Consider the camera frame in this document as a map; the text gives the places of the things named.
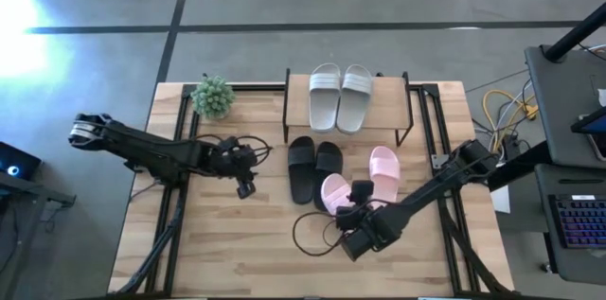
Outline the pink rubber slide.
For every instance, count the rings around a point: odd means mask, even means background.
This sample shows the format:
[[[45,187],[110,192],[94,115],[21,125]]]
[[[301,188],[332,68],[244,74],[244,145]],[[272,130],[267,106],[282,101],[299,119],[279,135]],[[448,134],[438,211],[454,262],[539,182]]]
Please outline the pink rubber slide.
[[[373,182],[372,202],[374,209],[386,202],[397,200],[401,183],[401,167],[397,155],[388,147],[376,147],[369,158],[369,177]]]
[[[350,193],[350,184],[338,173],[332,173],[324,180],[320,192],[321,200],[331,215],[335,215],[340,206],[354,205],[354,202],[349,199]]]

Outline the black slanted support bar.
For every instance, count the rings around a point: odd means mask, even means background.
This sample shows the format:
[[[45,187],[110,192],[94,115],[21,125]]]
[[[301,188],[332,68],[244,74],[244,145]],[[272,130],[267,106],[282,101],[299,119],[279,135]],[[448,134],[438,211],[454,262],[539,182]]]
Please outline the black slanted support bar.
[[[494,191],[533,172],[538,164],[551,163],[548,144],[543,141],[497,168],[487,179],[488,188]]]

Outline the black device with blue light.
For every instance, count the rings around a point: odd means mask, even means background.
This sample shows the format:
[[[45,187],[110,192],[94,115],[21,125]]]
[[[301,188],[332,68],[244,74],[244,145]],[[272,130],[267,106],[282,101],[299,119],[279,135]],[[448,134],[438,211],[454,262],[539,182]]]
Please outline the black device with blue light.
[[[0,171],[31,181],[41,164],[40,158],[0,141]]]

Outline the backlit black keyboard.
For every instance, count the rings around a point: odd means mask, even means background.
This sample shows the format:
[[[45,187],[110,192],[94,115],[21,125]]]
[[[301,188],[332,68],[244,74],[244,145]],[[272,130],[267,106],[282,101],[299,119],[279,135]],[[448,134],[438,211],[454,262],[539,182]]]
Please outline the backlit black keyboard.
[[[606,194],[548,196],[561,245],[606,250]]]

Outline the white paper sheet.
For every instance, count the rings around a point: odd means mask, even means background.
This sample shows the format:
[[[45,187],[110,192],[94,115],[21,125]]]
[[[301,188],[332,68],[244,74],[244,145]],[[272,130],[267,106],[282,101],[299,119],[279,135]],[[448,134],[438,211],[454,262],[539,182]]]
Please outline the white paper sheet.
[[[495,212],[509,214],[510,200],[508,186],[504,185],[490,193],[493,209]]]

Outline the wooden shelf with black legs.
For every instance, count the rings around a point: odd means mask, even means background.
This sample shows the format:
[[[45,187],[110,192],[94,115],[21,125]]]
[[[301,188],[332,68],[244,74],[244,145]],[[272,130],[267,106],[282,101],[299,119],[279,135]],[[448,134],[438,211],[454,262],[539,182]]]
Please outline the wooden shelf with black legs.
[[[286,70],[282,130],[284,143],[289,142],[291,127],[309,128],[309,75],[293,74]],[[400,78],[376,76],[363,130],[393,130],[396,146],[400,147],[414,127],[408,74]]]

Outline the green plant in grey pot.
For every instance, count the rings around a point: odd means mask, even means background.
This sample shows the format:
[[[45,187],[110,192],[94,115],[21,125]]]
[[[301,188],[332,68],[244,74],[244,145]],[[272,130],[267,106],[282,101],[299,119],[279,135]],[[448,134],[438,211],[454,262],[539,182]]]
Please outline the green plant in grey pot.
[[[225,118],[236,99],[232,86],[224,78],[207,74],[203,74],[190,96],[194,112],[209,120]]]

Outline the grey rubber slide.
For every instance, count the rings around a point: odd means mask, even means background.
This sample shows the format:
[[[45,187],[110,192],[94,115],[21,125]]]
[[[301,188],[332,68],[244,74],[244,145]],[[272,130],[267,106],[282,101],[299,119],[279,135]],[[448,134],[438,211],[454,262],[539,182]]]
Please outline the grey rubber slide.
[[[315,132],[330,132],[341,96],[340,68],[332,62],[317,66],[309,79],[309,119]]]
[[[360,64],[350,65],[343,79],[336,119],[336,126],[341,132],[354,134],[362,128],[372,91],[371,73]]]

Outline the black tablet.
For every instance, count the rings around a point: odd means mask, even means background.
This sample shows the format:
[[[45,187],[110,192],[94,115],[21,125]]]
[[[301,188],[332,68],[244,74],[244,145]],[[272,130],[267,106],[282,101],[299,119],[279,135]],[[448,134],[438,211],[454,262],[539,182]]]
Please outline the black tablet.
[[[589,115],[580,115],[570,129],[584,134],[597,159],[606,162],[606,106]]]

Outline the black power box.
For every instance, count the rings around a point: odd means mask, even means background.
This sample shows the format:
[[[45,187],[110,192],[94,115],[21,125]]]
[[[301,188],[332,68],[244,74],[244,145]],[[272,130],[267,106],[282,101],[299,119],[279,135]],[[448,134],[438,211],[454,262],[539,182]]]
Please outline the black power box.
[[[505,134],[501,140],[501,145],[504,151],[504,159],[512,160],[521,154],[520,141],[516,134]]]

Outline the black round pole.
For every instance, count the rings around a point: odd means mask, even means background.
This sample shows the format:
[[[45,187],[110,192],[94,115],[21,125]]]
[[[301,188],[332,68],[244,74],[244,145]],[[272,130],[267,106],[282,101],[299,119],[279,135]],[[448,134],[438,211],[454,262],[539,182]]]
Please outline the black round pole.
[[[606,24],[606,2],[587,16],[555,44],[543,50],[544,57],[550,62],[559,62],[569,51]]]

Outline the black aluminium table frame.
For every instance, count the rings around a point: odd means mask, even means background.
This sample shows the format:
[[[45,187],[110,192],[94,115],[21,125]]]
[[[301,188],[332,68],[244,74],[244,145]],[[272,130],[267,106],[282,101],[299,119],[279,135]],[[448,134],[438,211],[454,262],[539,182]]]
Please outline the black aluminium table frame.
[[[467,100],[460,81],[436,82],[451,147],[474,136]],[[193,84],[161,83],[151,106],[147,131],[160,136],[174,134],[182,94]],[[158,298],[417,298],[448,297],[454,294],[450,265],[439,219],[437,202],[428,205],[406,226],[402,238],[382,252],[364,254],[356,262],[341,248],[312,257],[300,252],[292,240],[298,216],[314,210],[313,203],[292,201],[287,169],[287,149],[283,141],[284,82],[234,83],[236,101],[227,118],[218,122],[198,121],[186,111],[181,135],[212,133],[220,137],[252,134],[274,149],[258,168],[257,191],[241,200],[236,182],[192,175],[185,195],[184,220],[178,247],[163,251],[157,268],[151,271],[138,291],[127,296]],[[369,130],[354,136],[309,134],[317,144],[330,141],[344,154],[345,177],[367,177],[371,150],[389,144],[402,163],[405,194],[431,177],[431,162],[418,97],[411,101],[414,123],[399,148],[394,131]],[[178,190],[170,196],[161,186],[141,193],[128,204],[108,293],[123,288],[152,248],[160,213],[171,217]],[[466,185],[460,204],[453,199],[448,208],[454,218],[464,212],[471,245],[495,278],[508,289],[513,281],[498,228],[490,192],[483,185]]]

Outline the grey desk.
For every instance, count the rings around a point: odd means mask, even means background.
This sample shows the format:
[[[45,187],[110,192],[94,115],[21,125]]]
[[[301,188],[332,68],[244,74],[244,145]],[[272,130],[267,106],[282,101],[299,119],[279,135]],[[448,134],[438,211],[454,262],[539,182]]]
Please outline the grey desk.
[[[550,62],[539,47],[525,50],[545,141],[551,160],[560,166],[606,169],[588,137],[571,126],[581,115],[601,108],[598,92],[606,90],[606,62],[585,51],[570,51]]]
[[[546,220],[545,239],[552,271],[566,281],[606,286],[606,250],[564,248],[548,200],[549,195],[556,194],[606,194],[606,170],[538,165],[535,176]]]

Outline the black rubber slide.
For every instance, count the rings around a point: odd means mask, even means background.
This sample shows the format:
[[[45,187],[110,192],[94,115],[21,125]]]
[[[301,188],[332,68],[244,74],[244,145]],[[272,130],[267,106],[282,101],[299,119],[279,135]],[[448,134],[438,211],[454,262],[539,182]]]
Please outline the black rubber slide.
[[[288,148],[288,173],[294,203],[310,203],[313,198],[315,145],[308,136],[297,137]]]
[[[313,203],[318,210],[326,210],[321,197],[321,186],[324,180],[332,173],[341,174],[342,171],[343,154],[341,150],[331,142],[320,143],[316,150],[313,190]]]

